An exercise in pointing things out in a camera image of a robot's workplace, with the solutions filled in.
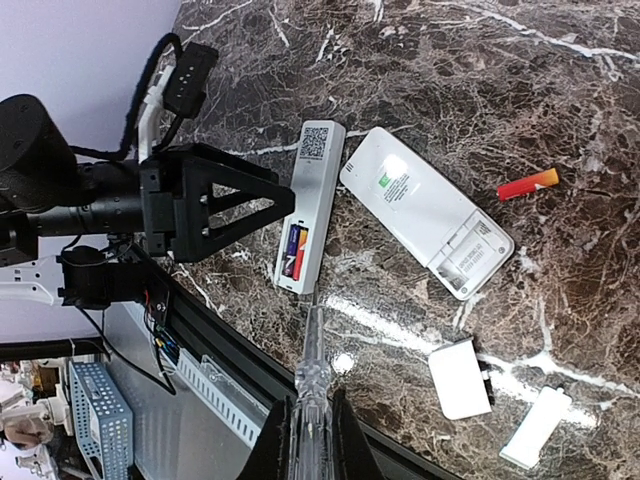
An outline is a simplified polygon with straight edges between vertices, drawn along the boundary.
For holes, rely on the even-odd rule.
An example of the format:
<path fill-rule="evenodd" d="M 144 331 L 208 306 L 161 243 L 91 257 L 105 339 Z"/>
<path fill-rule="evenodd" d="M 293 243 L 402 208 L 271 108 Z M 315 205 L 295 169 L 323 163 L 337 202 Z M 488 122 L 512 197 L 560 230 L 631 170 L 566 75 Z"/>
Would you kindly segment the narrow white battery cover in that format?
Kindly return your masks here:
<path fill-rule="evenodd" d="M 540 461 L 541 451 L 565 416 L 572 399 L 562 388 L 545 386 L 499 457 L 525 470 Z"/>

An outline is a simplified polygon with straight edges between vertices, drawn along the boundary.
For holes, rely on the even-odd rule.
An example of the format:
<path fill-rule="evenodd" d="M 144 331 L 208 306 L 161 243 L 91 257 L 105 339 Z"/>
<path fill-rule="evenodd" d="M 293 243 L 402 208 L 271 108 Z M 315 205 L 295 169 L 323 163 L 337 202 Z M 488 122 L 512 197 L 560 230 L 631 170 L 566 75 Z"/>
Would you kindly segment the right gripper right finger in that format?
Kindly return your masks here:
<path fill-rule="evenodd" d="M 344 389 L 334 394 L 332 443 L 336 479 L 385 479 Z"/>

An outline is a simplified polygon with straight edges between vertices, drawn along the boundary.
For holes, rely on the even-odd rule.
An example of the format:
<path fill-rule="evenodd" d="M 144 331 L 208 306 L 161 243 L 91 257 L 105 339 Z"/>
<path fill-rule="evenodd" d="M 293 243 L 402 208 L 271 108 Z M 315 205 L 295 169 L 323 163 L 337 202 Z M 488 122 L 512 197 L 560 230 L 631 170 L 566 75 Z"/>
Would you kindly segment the red yellow battery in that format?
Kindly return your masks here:
<path fill-rule="evenodd" d="M 559 176 L 555 168 L 536 173 L 534 175 L 501 185 L 497 188 L 501 202 L 534 193 L 538 190 L 553 187 L 559 183 Z"/>

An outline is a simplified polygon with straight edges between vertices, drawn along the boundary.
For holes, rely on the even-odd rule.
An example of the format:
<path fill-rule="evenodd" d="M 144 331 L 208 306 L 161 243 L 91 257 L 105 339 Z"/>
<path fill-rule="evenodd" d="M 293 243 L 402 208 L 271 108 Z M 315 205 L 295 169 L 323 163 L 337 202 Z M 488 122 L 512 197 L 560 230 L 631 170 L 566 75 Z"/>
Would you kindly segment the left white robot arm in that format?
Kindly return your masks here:
<path fill-rule="evenodd" d="M 44 105 L 1 104 L 1 264 L 27 296 L 84 310 L 134 301 L 154 308 L 169 288 L 150 257 L 198 262 L 291 214 L 278 175 L 211 146 L 172 146 L 144 161 L 79 163 Z M 54 258 L 61 281 L 28 281 L 44 237 L 107 234 L 110 247 L 72 246 Z"/>

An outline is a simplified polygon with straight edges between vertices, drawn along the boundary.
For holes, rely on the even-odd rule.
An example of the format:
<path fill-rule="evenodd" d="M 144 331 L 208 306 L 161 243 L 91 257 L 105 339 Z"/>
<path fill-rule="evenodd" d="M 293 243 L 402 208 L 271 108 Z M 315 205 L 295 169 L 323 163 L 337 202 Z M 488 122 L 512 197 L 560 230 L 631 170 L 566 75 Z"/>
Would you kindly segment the white remote green buttons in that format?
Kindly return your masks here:
<path fill-rule="evenodd" d="M 502 227 L 381 127 L 364 137 L 339 178 L 460 301 L 475 295 L 514 253 Z"/>

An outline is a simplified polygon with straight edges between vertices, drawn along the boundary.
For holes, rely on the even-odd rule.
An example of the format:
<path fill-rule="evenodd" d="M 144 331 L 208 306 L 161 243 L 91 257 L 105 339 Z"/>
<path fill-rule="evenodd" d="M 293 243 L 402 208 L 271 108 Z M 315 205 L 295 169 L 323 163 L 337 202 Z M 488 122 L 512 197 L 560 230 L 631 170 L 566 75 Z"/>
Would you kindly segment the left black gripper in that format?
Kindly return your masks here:
<path fill-rule="evenodd" d="M 174 205 L 166 168 L 152 159 L 140 164 L 143 226 L 150 256 L 165 256 L 170 249 L 178 262 L 199 262 L 295 209 L 294 192 L 279 182 L 274 171 L 222 150 L 196 143 L 170 149 L 169 159 L 181 167 L 180 195 Z M 211 216 L 260 199 L 270 204 L 232 222 L 210 225 Z"/>

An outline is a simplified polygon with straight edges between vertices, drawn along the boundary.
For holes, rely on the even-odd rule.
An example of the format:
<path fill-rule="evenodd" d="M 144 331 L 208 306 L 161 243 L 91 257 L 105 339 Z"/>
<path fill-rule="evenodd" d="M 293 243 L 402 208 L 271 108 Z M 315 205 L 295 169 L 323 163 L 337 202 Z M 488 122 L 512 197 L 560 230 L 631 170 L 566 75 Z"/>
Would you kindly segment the clear pen screwdriver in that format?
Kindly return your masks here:
<path fill-rule="evenodd" d="M 331 367 L 325 355 L 322 307 L 307 313 L 303 357 L 295 371 L 297 399 L 291 413 L 288 477 L 333 479 Z"/>

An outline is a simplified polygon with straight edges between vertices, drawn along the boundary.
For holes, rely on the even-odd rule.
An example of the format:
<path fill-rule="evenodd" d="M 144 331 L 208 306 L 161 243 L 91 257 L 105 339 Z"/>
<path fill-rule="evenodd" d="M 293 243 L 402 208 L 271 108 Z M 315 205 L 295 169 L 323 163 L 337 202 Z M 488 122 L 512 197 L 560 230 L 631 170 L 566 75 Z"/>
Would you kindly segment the blue purple battery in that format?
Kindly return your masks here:
<path fill-rule="evenodd" d="M 293 224 L 290 226 L 286 237 L 282 261 L 282 274 L 289 278 L 293 277 L 300 234 L 301 227 Z"/>

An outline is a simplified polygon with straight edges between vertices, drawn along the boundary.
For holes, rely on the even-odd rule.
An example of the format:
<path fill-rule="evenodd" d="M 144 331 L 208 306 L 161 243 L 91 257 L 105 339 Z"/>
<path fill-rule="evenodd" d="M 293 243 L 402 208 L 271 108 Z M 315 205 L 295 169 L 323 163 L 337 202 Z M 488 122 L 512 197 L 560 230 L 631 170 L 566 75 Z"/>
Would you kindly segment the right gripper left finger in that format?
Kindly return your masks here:
<path fill-rule="evenodd" d="M 284 480 L 288 478 L 292 402 L 276 401 L 256 443 L 239 474 L 239 480 Z"/>

